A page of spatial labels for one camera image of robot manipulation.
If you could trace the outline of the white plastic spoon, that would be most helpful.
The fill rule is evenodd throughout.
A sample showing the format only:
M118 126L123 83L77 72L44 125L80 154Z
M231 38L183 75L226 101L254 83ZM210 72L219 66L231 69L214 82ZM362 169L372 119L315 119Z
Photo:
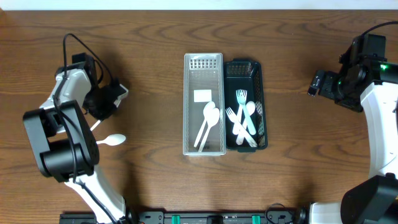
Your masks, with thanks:
M255 112L255 103L253 102L253 101L249 101L249 102L247 102L247 104L246 104L246 108L248 109L248 112L249 112L249 114L250 115L252 115L254 112ZM243 121L243 128L244 129L246 129L247 128L247 122L246 122L246 119L244 119L244 121ZM238 136L237 136L237 139L236 139L236 144L237 145L242 145L243 144L243 141L244 141L244 134L243 134L243 132L240 130L239 131L239 134L238 134Z

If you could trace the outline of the mint green plastic fork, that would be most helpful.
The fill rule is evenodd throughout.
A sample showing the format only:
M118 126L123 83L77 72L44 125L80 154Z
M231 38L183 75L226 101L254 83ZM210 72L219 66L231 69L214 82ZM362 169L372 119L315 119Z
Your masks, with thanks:
M243 89L236 90L236 99L237 99L237 102L241 105L241 107L243 109L243 113L244 113L244 116L246 119L246 124L247 124L248 130L249 130L249 134L255 135L256 129L255 129L254 123L251 119L251 115L249 114L249 111L246 106L247 93L248 92Z

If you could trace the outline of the white utensil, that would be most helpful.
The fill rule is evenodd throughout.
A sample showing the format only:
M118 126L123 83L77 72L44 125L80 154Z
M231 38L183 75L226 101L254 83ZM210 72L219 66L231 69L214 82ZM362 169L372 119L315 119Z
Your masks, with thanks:
M246 138L249 145L251 147L257 147L257 142L251 137L251 135L246 131L246 129L243 128L243 125L238 121L238 117L236 116L234 111L230 107L226 108L225 111L229 120L239 128L239 133Z

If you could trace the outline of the white plastic fork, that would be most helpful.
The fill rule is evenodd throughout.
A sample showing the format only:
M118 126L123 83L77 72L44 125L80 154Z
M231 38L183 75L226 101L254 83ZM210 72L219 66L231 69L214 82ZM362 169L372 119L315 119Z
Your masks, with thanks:
M240 123L242 120L242 113L243 113L243 103L246 102L246 95L247 91L243 89L238 89L236 90L236 99L237 102L239 103L239 108L237 112L237 121ZM234 124L233 126L233 134L238 135L240 132L240 128L238 127L237 124Z

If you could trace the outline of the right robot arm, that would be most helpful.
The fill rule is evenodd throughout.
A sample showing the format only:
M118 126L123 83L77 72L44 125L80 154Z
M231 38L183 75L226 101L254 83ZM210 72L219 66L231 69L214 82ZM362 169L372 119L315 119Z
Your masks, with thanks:
M397 64L385 57L386 38L361 34L340 56L339 72L318 70L308 94L364 113L369 177L339 202L312 203L308 223L397 223Z

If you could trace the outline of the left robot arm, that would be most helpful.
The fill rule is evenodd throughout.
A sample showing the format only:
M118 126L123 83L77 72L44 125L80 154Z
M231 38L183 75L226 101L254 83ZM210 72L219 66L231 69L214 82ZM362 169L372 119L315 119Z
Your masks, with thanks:
M100 87L97 60L81 53L55 73L55 87L23 123L41 174L72 188L94 211L96 223L135 223L122 195L107 181L87 111L99 122L109 118L129 91L118 79Z

